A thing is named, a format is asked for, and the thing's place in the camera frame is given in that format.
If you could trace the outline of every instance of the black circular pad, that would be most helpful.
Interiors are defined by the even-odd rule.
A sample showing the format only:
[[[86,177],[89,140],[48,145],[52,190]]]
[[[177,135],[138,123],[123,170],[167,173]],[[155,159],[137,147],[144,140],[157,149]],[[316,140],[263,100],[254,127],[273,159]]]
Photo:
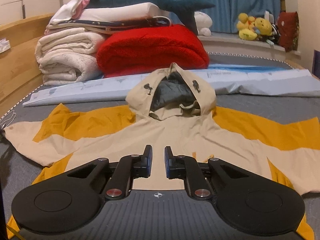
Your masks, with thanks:
[[[91,221],[102,201],[84,179],[56,176],[19,192],[12,215],[20,228],[41,234],[72,231]]]
[[[72,202],[68,192],[49,190],[39,194],[35,199],[35,206],[42,211],[57,212],[67,208]]]
[[[231,180],[219,192],[217,208],[232,227],[257,236],[295,231],[305,211],[297,192],[259,176]]]
[[[265,190],[250,192],[245,198],[248,207],[258,212],[273,212],[282,205],[282,199],[278,194]]]

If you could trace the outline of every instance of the shark plush toy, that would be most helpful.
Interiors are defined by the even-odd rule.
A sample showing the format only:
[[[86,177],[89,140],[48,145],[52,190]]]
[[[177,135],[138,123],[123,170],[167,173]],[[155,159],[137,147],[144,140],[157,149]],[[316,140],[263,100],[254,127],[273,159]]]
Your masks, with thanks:
[[[193,33],[198,35],[194,12],[212,8],[215,5],[201,0],[90,0],[87,8],[113,8],[151,2],[161,10],[175,13],[180,21]]]

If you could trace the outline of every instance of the metal pivot cap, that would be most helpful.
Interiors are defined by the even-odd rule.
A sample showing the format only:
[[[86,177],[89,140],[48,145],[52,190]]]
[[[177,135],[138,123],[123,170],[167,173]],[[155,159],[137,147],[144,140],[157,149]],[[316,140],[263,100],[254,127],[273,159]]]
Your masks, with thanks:
[[[210,195],[210,191],[207,190],[207,189],[204,189],[204,188],[197,189],[195,191],[195,195],[198,196],[198,197],[207,197],[207,196]]]
[[[122,191],[117,188],[111,188],[111,189],[107,190],[106,194],[109,197],[119,197],[122,194]]]

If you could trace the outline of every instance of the yellow plush toy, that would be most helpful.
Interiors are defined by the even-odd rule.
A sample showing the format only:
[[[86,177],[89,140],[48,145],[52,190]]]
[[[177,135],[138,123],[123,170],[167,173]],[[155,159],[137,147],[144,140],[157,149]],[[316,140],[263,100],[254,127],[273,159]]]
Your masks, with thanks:
[[[238,18],[237,29],[242,40],[255,41],[260,36],[272,36],[272,25],[268,20],[245,13],[240,13]]]

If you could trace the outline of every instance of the wooden bed frame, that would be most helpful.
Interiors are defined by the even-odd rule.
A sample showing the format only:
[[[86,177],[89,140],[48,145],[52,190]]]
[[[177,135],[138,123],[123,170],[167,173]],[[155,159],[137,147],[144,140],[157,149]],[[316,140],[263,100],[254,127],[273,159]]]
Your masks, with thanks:
[[[0,40],[11,49],[0,53],[0,118],[17,102],[43,84],[35,58],[36,44],[53,14],[45,14],[0,26]],[[303,69],[287,60],[293,68]]]

